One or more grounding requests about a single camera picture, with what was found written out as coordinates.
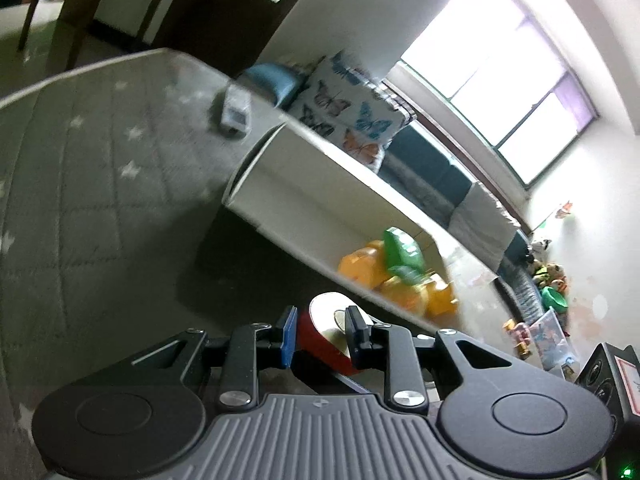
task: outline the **door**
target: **door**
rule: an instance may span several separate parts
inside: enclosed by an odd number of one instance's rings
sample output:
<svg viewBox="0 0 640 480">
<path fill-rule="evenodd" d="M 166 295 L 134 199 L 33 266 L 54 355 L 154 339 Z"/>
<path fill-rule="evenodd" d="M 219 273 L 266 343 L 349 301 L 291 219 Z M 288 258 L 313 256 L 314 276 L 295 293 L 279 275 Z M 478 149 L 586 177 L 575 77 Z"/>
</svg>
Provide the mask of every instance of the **door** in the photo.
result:
<svg viewBox="0 0 640 480">
<path fill-rule="evenodd" d="M 174 0 L 154 46 L 229 74 L 251 66 L 297 0 Z"/>
</svg>

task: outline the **green bowl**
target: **green bowl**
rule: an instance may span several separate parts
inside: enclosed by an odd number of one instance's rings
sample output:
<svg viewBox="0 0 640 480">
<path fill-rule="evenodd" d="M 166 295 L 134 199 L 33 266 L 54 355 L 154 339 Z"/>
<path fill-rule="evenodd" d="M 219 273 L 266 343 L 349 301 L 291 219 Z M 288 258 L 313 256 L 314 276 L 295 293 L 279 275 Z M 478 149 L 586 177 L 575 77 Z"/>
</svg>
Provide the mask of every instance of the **green bowl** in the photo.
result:
<svg viewBox="0 0 640 480">
<path fill-rule="evenodd" d="M 550 286 L 543 288 L 540 295 L 542 296 L 542 305 L 545 310 L 552 308 L 558 314 L 564 314 L 569 308 L 562 294 Z"/>
</svg>

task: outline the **black speaker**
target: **black speaker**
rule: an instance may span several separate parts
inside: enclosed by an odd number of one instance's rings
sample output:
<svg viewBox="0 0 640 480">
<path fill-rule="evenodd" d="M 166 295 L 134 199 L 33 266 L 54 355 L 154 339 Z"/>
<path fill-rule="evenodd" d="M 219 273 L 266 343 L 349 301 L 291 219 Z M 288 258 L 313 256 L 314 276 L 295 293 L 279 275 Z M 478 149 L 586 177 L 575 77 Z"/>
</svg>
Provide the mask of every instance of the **black speaker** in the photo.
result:
<svg viewBox="0 0 640 480">
<path fill-rule="evenodd" d="M 640 480 L 640 362 L 634 348 L 600 343 L 576 383 L 593 392 L 611 413 L 607 479 Z"/>
</svg>

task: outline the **plush toy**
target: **plush toy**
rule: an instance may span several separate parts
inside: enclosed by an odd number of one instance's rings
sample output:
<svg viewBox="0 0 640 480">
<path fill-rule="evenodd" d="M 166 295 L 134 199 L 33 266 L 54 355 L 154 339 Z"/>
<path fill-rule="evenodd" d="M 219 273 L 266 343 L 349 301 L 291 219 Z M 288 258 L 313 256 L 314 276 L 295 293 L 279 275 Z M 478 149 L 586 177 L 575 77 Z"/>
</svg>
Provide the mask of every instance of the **plush toy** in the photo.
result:
<svg viewBox="0 0 640 480">
<path fill-rule="evenodd" d="M 558 264 L 548 264 L 548 266 L 546 266 L 546 272 L 551 280 L 548 285 L 564 296 L 567 289 L 564 268 Z"/>
<path fill-rule="evenodd" d="M 560 294 L 565 295 L 567 290 L 566 275 L 564 268 L 558 264 L 543 265 L 540 261 L 534 260 L 528 267 L 529 273 L 532 275 L 533 282 L 542 290 L 546 286 L 550 286 L 557 290 Z"/>
<path fill-rule="evenodd" d="M 556 211 L 556 218 L 567 218 L 571 214 L 571 209 L 573 206 L 574 204 L 571 201 L 564 204 L 560 209 L 558 209 L 558 211 Z"/>
<path fill-rule="evenodd" d="M 535 240 L 531 243 L 530 251 L 537 260 L 546 262 L 546 250 L 549 248 L 551 240 L 545 238 L 544 240 Z"/>
<path fill-rule="evenodd" d="M 535 276 L 536 273 L 542 269 L 542 267 L 544 267 L 543 263 L 540 260 L 537 259 L 533 259 L 532 262 L 529 263 L 529 265 L 527 266 L 527 270 L 529 271 L 529 274 L 531 276 Z"/>
<path fill-rule="evenodd" d="M 551 280 L 564 280 L 564 268 L 558 264 L 546 264 L 546 272 L 548 272 Z"/>
<path fill-rule="evenodd" d="M 549 283 L 551 283 L 551 278 L 546 272 L 546 267 L 540 267 L 536 273 L 533 275 L 533 283 L 535 283 L 538 288 L 545 288 Z"/>
</svg>

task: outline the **ribbed gray plate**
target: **ribbed gray plate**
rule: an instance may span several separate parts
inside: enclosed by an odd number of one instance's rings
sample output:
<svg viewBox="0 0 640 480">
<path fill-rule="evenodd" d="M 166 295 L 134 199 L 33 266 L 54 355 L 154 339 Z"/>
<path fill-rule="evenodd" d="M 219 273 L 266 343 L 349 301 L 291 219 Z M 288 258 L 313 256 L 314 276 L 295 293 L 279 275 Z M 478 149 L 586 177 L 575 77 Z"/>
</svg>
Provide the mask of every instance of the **ribbed gray plate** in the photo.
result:
<svg viewBox="0 0 640 480">
<path fill-rule="evenodd" d="M 425 419 L 390 412 L 374 395 L 270 395 L 252 412 L 217 418 L 185 460 L 148 480 L 484 478 L 451 456 Z"/>
</svg>

